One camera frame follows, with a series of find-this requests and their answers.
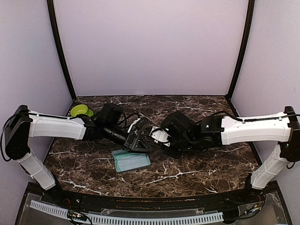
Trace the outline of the light blue cloth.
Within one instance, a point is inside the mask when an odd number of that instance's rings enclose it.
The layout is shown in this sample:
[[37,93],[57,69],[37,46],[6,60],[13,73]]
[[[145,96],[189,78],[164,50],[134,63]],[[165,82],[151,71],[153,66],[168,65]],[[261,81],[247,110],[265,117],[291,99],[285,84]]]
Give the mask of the light blue cloth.
[[145,156],[124,157],[117,160],[120,171],[128,171],[149,165],[149,161]]

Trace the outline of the blue-grey glasses case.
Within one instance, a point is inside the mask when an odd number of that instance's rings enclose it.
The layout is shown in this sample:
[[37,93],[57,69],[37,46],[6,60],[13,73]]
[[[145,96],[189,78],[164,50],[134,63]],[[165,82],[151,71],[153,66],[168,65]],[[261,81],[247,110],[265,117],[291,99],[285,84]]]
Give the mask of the blue-grey glasses case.
[[124,150],[112,152],[115,170],[118,173],[136,170],[151,165],[150,158],[144,153],[133,153]]

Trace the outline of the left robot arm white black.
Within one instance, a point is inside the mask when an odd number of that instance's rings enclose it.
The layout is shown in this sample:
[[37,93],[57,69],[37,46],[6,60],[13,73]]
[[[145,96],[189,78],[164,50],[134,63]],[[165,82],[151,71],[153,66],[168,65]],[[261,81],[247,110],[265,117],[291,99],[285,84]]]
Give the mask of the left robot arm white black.
[[0,152],[4,161],[17,161],[42,189],[48,190],[47,195],[55,204],[63,204],[66,193],[59,189],[60,185],[54,175],[34,155],[29,147],[29,138],[61,137],[83,141],[100,141],[105,138],[129,152],[151,152],[152,146],[141,130],[147,119],[140,118],[126,132],[118,125],[123,113],[123,108],[113,103],[104,104],[93,117],[85,114],[75,117],[40,114],[21,105],[2,128]]

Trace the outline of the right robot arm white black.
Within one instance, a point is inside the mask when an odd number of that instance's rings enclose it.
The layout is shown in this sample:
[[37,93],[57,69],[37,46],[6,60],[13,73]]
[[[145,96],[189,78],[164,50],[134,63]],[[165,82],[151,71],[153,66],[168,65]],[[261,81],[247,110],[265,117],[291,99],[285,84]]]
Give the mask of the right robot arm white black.
[[283,112],[257,117],[234,117],[214,113],[194,122],[176,111],[168,115],[161,128],[168,134],[170,154],[184,151],[205,152],[208,149],[244,142],[276,141],[270,156],[250,176],[249,186],[240,191],[239,199],[250,203],[289,163],[300,159],[300,123],[291,106]]

